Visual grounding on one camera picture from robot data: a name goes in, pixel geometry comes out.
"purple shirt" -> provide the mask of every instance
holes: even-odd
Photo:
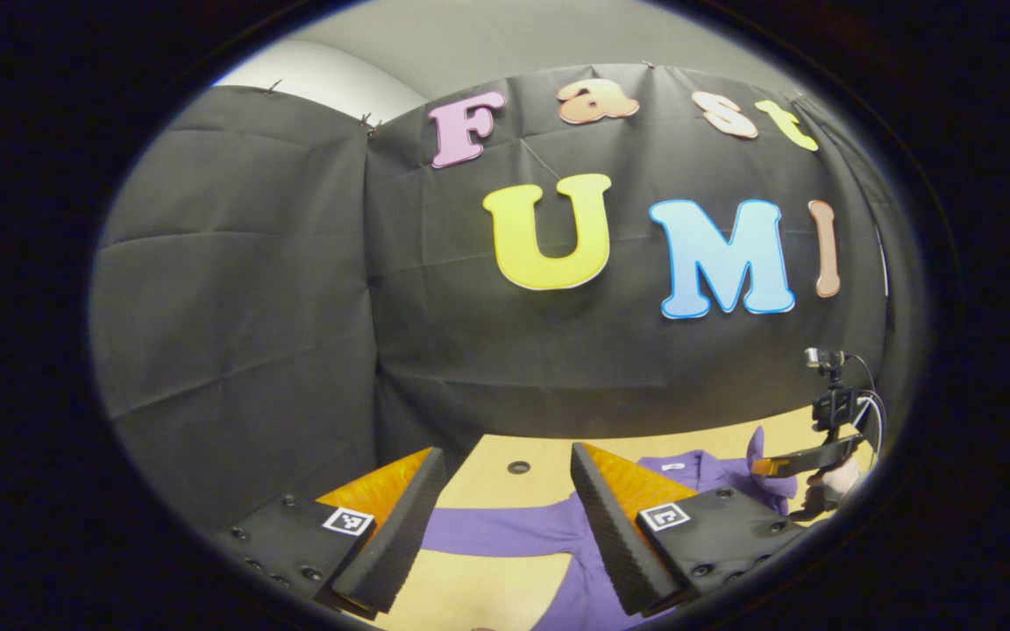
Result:
[[[733,487],[786,515],[787,499],[797,493],[797,480],[765,480],[750,475],[750,462],[762,457],[762,446],[760,427],[750,436],[746,458],[721,460],[696,450],[669,458],[641,458],[638,463],[697,492]],[[626,615],[621,610],[575,493],[548,507],[436,508],[421,548],[480,556],[568,552],[572,561],[564,582],[533,631],[621,631],[641,624],[641,615]]]

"wooden table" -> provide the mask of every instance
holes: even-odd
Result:
[[[717,458],[742,458],[754,428],[766,432],[765,455],[781,455],[816,447],[822,435],[813,431],[811,408],[733,426],[690,431],[686,434],[634,438],[584,439],[622,458],[685,454],[704,448]],[[840,435],[854,434],[850,426]],[[573,439],[520,438],[485,435],[438,496],[438,508],[543,507],[569,498],[575,491],[570,475]],[[856,451],[863,471],[871,467],[873,450],[863,442]],[[526,475],[511,475],[515,460],[530,464]],[[801,508],[805,479],[799,476],[798,495],[791,511]],[[389,631],[528,631],[540,620],[569,567],[569,554],[470,556],[421,550],[388,615],[378,615],[374,626]]]

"ceiling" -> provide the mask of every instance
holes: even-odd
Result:
[[[651,64],[808,92],[734,40],[641,0],[372,0],[289,35],[348,52],[428,100],[581,64]]]

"wrinkled fabric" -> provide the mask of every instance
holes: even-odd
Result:
[[[745,458],[718,459],[696,450],[668,458],[641,458],[638,463],[698,492],[732,487],[786,515],[787,499],[797,493],[797,480],[750,475],[750,463],[762,457],[763,442],[760,427],[750,436]],[[621,631],[642,621],[640,615],[621,610],[576,493],[547,507],[436,508],[421,548],[480,556],[572,554],[564,581],[534,631]]]

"black fabric backdrop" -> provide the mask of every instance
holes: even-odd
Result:
[[[587,77],[616,81],[641,110],[565,123],[556,92]],[[432,168],[426,111],[489,90],[506,104],[484,154]],[[695,90],[740,105],[758,138],[712,127]],[[783,135],[754,108],[763,99],[796,113],[820,150]],[[484,434],[669,434],[805,407],[825,385],[803,366],[809,346],[882,364],[901,392],[928,350],[928,309],[906,278],[919,271],[909,210],[879,171],[816,103],[645,65],[480,85],[373,136],[300,97],[214,88],[144,152],[101,236],[97,383],[143,474],[207,528],[418,448],[444,448],[453,470]],[[575,225],[556,184],[582,173],[613,181],[605,270],[572,290],[509,283],[482,199],[540,185],[541,251],[566,255]],[[665,318],[669,244],[648,208],[674,199],[696,201],[725,236],[741,201],[777,204],[793,310],[724,313],[709,295],[708,315]],[[842,287],[831,299],[814,293],[817,199],[836,211]],[[908,243],[885,243],[891,304],[906,297],[894,359],[877,223]]]

